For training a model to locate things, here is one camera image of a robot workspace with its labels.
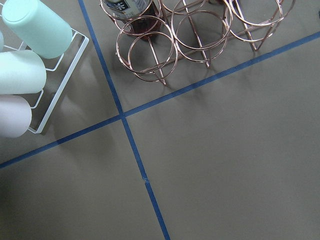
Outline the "tea bottle front of rack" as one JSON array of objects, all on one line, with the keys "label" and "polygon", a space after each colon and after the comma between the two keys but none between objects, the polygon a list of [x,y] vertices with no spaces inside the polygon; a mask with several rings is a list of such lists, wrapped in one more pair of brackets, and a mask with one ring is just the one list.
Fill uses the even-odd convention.
[{"label": "tea bottle front of rack", "polygon": [[101,0],[99,6],[111,21],[121,28],[120,24],[128,24],[124,32],[133,37],[148,34],[142,40],[153,40],[155,32],[160,31],[160,10],[153,0]]}]

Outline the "mint green cup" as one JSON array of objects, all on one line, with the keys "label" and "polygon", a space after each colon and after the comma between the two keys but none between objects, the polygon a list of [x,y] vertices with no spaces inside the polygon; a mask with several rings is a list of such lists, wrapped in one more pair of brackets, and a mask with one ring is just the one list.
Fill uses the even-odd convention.
[{"label": "mint green cup", "polygon": [[34,52],[45,59],[54,59],[69,48],[71,26],[40,0],[7,0],[2,20]]}]

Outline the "pale white-green cup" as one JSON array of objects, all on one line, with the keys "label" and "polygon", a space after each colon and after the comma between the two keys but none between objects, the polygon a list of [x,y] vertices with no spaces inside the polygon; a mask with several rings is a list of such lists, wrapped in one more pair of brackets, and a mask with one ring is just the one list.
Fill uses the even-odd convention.
[{"label": "pale white-green cup", "polygon": [[35,94],[47,80],[43,60],[31,50],[0,54],[0,93],[2,95]]}]

